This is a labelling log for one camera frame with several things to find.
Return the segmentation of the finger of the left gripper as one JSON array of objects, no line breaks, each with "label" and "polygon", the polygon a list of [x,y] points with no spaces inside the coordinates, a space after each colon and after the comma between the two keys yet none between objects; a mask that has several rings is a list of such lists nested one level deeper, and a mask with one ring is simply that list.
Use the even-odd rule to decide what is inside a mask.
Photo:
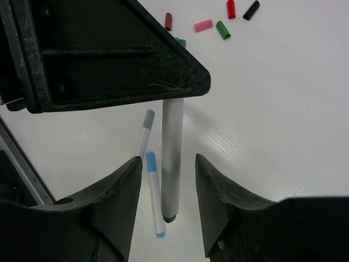
[{"label": "finger of the left gripper", "polygon": [[138,1],[1,1],[1,104],[33,114],[202,96],[209,71]]}]

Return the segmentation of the light blue cap pen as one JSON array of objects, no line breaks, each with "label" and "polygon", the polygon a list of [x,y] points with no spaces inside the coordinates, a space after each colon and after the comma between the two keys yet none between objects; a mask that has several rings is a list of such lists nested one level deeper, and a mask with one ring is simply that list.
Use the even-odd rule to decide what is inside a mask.
[{"label": "light blue cap pen", "polygon": [[154,152],[146,153],[149,185],[151,191],[151,201],[154,219],[155,235],[158,239],[165,237],[165,222],[161,213],[160,184],[157,171],[157,163]]}]

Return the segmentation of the black pen cap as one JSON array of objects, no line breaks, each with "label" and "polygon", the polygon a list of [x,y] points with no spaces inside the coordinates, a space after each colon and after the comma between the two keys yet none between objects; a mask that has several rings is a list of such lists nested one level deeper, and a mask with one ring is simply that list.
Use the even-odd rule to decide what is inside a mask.
[{"label": "black pen cap", "polygon": [[253,4],[248,8],[248,10],[244,13],[243,19],[249,21],[257,12],[259,7],[260,7],[260,2],[258,0],[255,0]]}]

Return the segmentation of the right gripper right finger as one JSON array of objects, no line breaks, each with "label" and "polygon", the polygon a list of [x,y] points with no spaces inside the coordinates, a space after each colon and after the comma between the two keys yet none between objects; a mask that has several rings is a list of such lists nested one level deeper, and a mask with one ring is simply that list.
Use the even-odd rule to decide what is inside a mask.
[{"label": "right gripper right finger", "polygon": [[210,261],[348,261],[348,197],[265,199],[195,159],[205,256]]}]

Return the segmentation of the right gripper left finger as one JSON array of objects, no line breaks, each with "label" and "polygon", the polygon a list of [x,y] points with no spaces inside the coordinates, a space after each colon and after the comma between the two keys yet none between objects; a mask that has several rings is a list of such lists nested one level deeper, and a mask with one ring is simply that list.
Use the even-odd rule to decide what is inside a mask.
[{"label": "right gripper left finger", "polygon": [[142,160],[51,205],[1,201],[1,261],[128,261]]}]

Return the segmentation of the aluminium front rail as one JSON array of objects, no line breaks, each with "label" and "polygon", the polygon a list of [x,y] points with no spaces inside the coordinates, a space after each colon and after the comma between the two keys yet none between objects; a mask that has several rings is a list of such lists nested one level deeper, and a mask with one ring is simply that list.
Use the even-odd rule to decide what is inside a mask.
[{"label": "aluminium front rail", "polygon": [[30,194],[35,205],[53,204],[56,202],[41,176],[14,138],[13,134],[1,118],[1,152],[11,162],[10,172],[24,191]]}]

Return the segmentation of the grey cap pen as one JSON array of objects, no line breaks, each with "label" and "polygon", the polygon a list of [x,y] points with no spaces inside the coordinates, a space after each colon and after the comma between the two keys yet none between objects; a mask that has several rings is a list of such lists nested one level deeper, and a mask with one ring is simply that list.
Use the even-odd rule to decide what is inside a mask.
[{"label": "grey cap pen", "polygon": [[139,141],[137,143],[135,156],[139,156],[142,158],[144,153],[145,153],[148,139],[149,139],[149,135],[150,135],[150,132],[152,129],[154,117],[155,117],[155,112],[153,110],[150,110],[150,109],[147,110],[146,115],[145,115],[145,119],[144,119],[144,122],[142,125],[142,130],[141,130],[141,134],[139,137]]}]

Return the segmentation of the dark red pen cap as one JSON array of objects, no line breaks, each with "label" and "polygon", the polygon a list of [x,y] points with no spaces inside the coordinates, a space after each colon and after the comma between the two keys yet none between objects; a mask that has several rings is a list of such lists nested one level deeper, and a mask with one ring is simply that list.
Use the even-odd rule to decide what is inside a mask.
[{"label": "dark red pen cap", "polygon": [[173,21],[173,16],[171,13],[166,13],[165,14],[165,29],[167,31],[172,30],[172,21]]}]

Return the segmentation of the pink pen cap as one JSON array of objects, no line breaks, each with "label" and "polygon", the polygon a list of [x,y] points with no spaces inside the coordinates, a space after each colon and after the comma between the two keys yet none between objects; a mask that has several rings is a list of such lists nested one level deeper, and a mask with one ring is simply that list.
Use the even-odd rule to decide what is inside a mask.
[{"label": "pink pen cap", "polygon": [[201,21],[201,22],[194,24],[194,30],[196,33],[202,32],[202,31],[210,29],[212,27],[213,27],[212,19],[208,19],[208,20]]}]

